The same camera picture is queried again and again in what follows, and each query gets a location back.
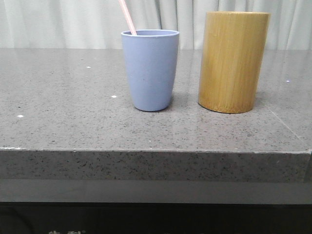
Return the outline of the white curtain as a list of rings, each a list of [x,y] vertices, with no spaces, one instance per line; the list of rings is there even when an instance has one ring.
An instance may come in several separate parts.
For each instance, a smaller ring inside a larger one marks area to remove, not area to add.
[[[268,12],[267,49],[310,50],[309,0],[129,0],[136,29],[180,33],[181,49],[201,49],[208,11]],[[116,0],[3,0],[2,48],[119,49],[127,31]]]

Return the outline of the bamboo cylinder holder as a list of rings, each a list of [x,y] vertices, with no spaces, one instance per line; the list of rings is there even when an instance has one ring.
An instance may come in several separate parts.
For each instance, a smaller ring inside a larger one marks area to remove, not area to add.
[[[198,104],[237,114],[254,107],[270,14],[207,12]]]

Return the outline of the blue plastic cup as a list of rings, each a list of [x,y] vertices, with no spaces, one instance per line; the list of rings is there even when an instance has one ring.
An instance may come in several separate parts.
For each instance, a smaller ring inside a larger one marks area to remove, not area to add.
[[[133,105],[142,111],[167,108],[176,76],[179,32],[138,30],[121,33],[126,74]]]

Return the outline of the pink chopstick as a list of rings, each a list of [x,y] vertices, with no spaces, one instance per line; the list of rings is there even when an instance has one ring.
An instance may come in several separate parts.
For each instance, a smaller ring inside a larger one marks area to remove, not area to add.
[[[118,2],[119,2],[119,5],[121,7],[121,10],[122,10],[122,12],[124,14],[125,20],[127,22],[127,25],[129,27],[129,30],[130,30],[131,34],[136,36],[137,32],[136,32],[134,23],[133,23],[132,18],[130,16],[130,12],[128,10],[128,7],[127,7],[127,4],[126,4],[125,0],[118,0]]]

